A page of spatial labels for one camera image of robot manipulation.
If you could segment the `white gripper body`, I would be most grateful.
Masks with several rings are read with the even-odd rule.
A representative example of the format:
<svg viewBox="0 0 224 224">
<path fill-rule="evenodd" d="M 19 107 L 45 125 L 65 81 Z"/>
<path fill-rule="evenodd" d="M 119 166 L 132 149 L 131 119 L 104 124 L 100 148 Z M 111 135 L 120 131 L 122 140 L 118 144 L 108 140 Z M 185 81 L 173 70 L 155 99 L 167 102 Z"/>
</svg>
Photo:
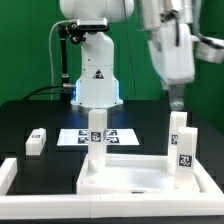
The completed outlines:
<svg viewBox="0 0 224 224">
<path fill-rule="evenodd" d="M 153 30 L 148 41 L 152 65 L 167 85 L 186 84 L 194 80 L 195 67 L 190 29 L 179 25 L 179 45 L 176 45 L 176 27 L 168 22 Z"/>
</svg>

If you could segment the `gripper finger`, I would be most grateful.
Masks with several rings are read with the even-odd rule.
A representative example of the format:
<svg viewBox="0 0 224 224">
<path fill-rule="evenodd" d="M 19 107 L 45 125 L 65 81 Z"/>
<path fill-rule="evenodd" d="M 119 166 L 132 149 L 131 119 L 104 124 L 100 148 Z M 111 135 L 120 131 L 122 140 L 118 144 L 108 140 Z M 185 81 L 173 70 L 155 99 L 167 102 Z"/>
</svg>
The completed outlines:
<svg viewBox="0 0 224 224">
<path fill-rule="evenodd" d="M 184 109 L 184 85 L 172 85 L 169 87 L 169 106 L 172 111 Z"/>
</svg>

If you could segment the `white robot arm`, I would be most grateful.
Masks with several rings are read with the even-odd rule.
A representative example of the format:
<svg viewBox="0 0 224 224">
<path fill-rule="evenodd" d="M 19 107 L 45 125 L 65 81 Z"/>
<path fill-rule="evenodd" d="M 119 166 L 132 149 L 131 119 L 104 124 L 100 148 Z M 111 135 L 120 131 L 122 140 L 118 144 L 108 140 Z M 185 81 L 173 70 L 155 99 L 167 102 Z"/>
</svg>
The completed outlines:
<svg viewBox="0 0 224 224">
<path fill-rule="evenodd" d="M 174 111 L 184 108 L 184 86 L 194 80 L 194 59 L 224 62 L 224 40 L 200 32 L 202 0 L 59 0 L 68 19 L 65 36 L 81 46 L 82 73 L 73 107 L 121 105 L 114 77 L 114 43 L 106 35 L 111 23 L 137 12 L 147 38 L 152 65 L 168 91 Z"/>
</svg>

